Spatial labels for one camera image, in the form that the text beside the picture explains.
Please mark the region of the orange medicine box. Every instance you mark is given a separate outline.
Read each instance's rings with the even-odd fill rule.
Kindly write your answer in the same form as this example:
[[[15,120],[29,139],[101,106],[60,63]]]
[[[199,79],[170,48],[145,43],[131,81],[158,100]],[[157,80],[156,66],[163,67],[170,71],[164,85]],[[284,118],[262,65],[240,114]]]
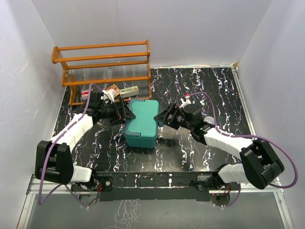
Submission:
[[[105,89],[106,92],[110,91],[113,97],[117,97],[120,95],[120,89],[117,87],[116,84],[112,84]]]

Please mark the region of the teal medicine kit box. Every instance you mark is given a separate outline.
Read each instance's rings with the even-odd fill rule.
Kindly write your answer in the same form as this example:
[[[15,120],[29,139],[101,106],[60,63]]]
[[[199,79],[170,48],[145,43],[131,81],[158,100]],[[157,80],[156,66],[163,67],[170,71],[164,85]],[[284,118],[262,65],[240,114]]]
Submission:
[[[128,146],[154,148],[156,146],[158,122],[154,117],[159,114],[156,100],[131,99],[128,108],[136,116],[126,121],[124,136]]]

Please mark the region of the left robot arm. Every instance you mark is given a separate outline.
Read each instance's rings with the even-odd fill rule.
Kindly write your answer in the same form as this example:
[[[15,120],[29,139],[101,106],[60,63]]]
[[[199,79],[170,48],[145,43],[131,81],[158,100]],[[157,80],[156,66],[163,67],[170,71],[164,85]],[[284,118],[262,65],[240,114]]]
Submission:
[[[80,139],[102,119],[110,125],[121,125],[135,119],[123,98],[111,100],[103,92],[92,91],[87,103],[81,105],[71,122],[49,141],[40,141],[37,145],[35,177],[66,185],[82,183],[87,190],[98,186],[98,178],[92,175],[88,167],[76,166],[71,153]]]

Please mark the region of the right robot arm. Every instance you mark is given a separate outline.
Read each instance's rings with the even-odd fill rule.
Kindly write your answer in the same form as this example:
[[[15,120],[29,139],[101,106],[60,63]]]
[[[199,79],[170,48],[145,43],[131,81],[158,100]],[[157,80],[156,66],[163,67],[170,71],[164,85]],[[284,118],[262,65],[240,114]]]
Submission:
[[[285,170],[266,140],[221,132],[215,125],[206,122],[199,108],[193,104],[179,107],[172,103],[154,119],[176,130],[180,127],[188,129],[195,141],[219,148],[241,160],[240,164],[222,165],[213,173],[212,182],[217,189],[240,182],[264,189]]]

